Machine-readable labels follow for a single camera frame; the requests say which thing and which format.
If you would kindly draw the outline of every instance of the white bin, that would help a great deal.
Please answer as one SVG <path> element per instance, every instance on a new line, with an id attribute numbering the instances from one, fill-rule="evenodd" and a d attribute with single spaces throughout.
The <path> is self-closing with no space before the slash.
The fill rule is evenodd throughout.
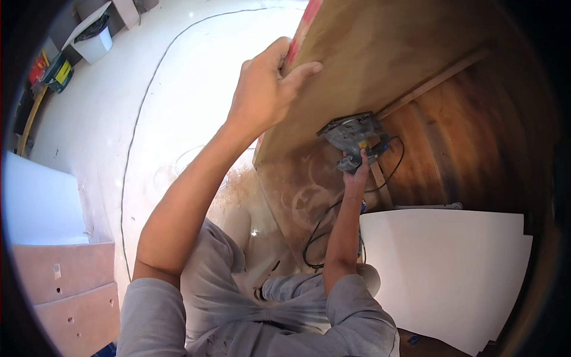
<path id="1" fill-rule="evenodd" d="M 90 65 L 105 56 L 111 49 L 111 46 L 113 46 L 113 41 L 109 34 L 109 27 L 105 27 L 99 35 L 90 39 L 78 41 L 77 43 L 71 41 L 71 47 L 75 48 Z"/>

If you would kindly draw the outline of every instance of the gray pants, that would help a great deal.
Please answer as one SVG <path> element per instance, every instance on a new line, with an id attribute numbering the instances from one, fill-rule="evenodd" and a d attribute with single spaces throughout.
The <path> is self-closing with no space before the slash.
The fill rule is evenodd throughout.
<path id="1" fill-rule="evenodd" d="M 187 344 L 235 321 L 271 321 L 294 332 L 325 333 L 327 296 L 321 274 L 296 274 L 267 280 L 263 306 L 244 296 L 232 274 L 244 271 L 246 260 L 238 245 L 218 226 L 204 221 L 198 241 L 180 277 L 186 310 Z"/>

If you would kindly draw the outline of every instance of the hand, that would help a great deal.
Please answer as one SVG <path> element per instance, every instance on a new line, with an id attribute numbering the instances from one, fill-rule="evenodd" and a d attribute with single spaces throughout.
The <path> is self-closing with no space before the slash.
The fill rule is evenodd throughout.
<path id="1" fill-rule="evenodd" d="M 361 160 L 363 163 L 359 166 L 354 175 L 343 171 L 345 194 L 362 195 L 365 192 L 365 184 L 369 176 L 369 158 L 365 149 L 361 149 Z"/>
<path id="2" fill-rule="evenodd" d="M 262 53 L 242 64 L 232 107 L 226 122 L 254 138 L 281 122 L 303 82 L 320 72 L 319 62 L 296 67 L 285 78 L 280 74 L 291 40 L 280 37 Z"/>

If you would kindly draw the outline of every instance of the black cable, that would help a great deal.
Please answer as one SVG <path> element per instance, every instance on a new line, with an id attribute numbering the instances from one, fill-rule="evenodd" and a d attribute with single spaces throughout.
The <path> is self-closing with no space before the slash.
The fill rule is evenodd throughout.
<path id="1" fill-rule="evenodd" d="M 141 100 L 141 104 L 139 105 L 139 111 L 137 112 L 137 118 L 135 119 L 135 125 L 133 125 L 133 135 L 131 137 L 131 142 L 129 143 L 129 148 L 127 149 L 127 162 L 125 163 L 125 170 L 123 172 L 123 186 L 121 188 L 121 220 L 120 220 L 120 227 L 121 227 L 121 242 L 123 245 L 123 258 L 125 259 L 125 265 L 127 267 L 127 275 L 129 277 L 129 282 L 131 282 L 131 271 L 129 270 L 129 262 L 127 261 L 127 251 L 125 250 L 125 235 L 123 232 L 123 199 L 125 196 L 125 178 L 127 177 L 127 168 L 129 166 L 129 157 L 131 156 L 131 148 L 133 146 L 133 141 L 135 140 L 135 131 L 137 129 L 137 124 L 139 123 L 139 117 L 141 115 L 141 109 L 143 108 L 143 104 L 145 99 L 147 98 L 147 94 L 148 94 L 148 90 L 151 87 L 151 84 L 153 82 L 153 80 L 155 79 L 155 75 L 156 72 L 159 70 L 160 64 L 163 62 L 164 57 L 167 55 L 168 50 L 171 48 L 172 44 L 180 37 L 180 35 L 182 35 L 183 33 L 185 33 L 188 29 L 190 29 L 191 27 L 193 27 L 194 25 L 198 25 L 199 23 L 209 20 L 211 18 L 215 18 L 215 17 L 219 17 L 219 16 L 224 16 L 224 15 L 230 15 L 230 14 L 237 14 L 237 13 L 243 13 L 246 11 L 260 11 L 260 10 L 268 10 L 268 9 L 282 9 L 282 7 L 280 6 L 272 6 L 272 7 L 261 7 L 259 9 L 244 9 L 244 10 L 238 10 L 238 11 L 230 11 L 227 13 L 221 13 L 221 14 L 216 14 L 216 15 L 212 15 L 209 17 L 205 17 L 202 20 L 198 20 L 196 22 L 194 22 L 193 24 L 189 25 L 187 28 L 185 28 L 184 30 L 182 30 L 181 32 L 179 32 L 178 35 L 176 35 L 176 37 L 171 41 L 171 43 L 168 44 L 167 49 L 164 51 L 162 57 L 159 60 L 159 63 L 157 63 L 156 67 L 155 67 L 155 71 L 152 74 L 151 80 L 149 81 L 148 85 L 147 85 L 147 89 L 145 89 L 144 91 L 144 96 L 143 99 Z"/>
<path id="2" fill-rule="evenodd" d="M 403 161 L 404 158 L 404 142 L 401 138 L 399 137 L 392 137 L 389 140 L 389 144 L 393 141 L 397 139 L 398 141 L 400 141 L 401 145 L 403 146 L 403 151 L 400 154 L 400 159 L 399 162 L 397 162 L 394 170 L 391 172 L 391 174 L 389 175 L 389 177 L 387 177 L 387 179 L 385 180 L 385 183 L 383 183 L 381 186 L 374 188 L 373 190 L 368 190 L 365 191 L 366 194 L 375 192 L 375 191 L 379 191 L 381 188 L 385 187 L 387 185 L 387 182 L 389 182 L 389 180 L 391 179 L 391 177 L 393 177 L 393 175 L 395 174 L 397 168 L 399 168 L 400 163 Z M 321 222 L 323 221 L 323 219 L 325 219 L 325 217 L 327 216 L 327 214 L 329 213 L 329 211 L 331 211 L 333 208 L 335 208 L 337 205 L 339 205 L 341 202 L 343 201 L 343 198 L 341 198 L 339 201 L 337 201 L 333 206 L 330 206 L 329 208 L 326 209 L 325 213 L 323 214 L 323 216 L 321 216 L 321 219 L 319 219 L 319 222 L 317 223 L 317 226 L 315 226 L 315 229 L 313 230 L 313 232 L 311 233 L 311 235 L 309 236 L 309 239 L 307 240 L 307 243 L 305 244 L 305 248 L 303 249 L 303 262 L 305 263 L 305 265 L 307 265 L 308 267 L 312 268 L 312 269 L 321 269 L 323 268 L 323 264 L 310 264 L 307 261 L 307 250 L 309 249 L 309 246 L 315 242 L 316 240 L 318 240 L 319 238 L 321 238 L 322 236 L 326 235 L 326 234 L 330 234 L 331 232 L 325 232 L 322 233 L 316 237 L 313 237 L 315 235 L 315 232 L 318 230 L 319 225 L 321 224 Z M 366 253 L 366 249 L 365 249 L 365 242 L 363 242 L 362 239 L 360 239 L 359 242 L 363 248 L 363 262 L 365 262 L 366 258 L 367 258 L 367 253 Z"/>

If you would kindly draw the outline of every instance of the knee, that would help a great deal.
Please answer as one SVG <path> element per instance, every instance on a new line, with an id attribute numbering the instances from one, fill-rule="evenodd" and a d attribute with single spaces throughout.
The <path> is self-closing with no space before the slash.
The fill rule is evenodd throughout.
<path id="1" fill-rule="evenodd" d="M 367 285 L 367 290 L 371 294 L 372 297 L 375 297 L 381 289 L 381 277 L 379 276 L 379 272 L 375 267 L 369 264 L 357 264 L 357 274 L 359 274 L 365 284 Z"/>

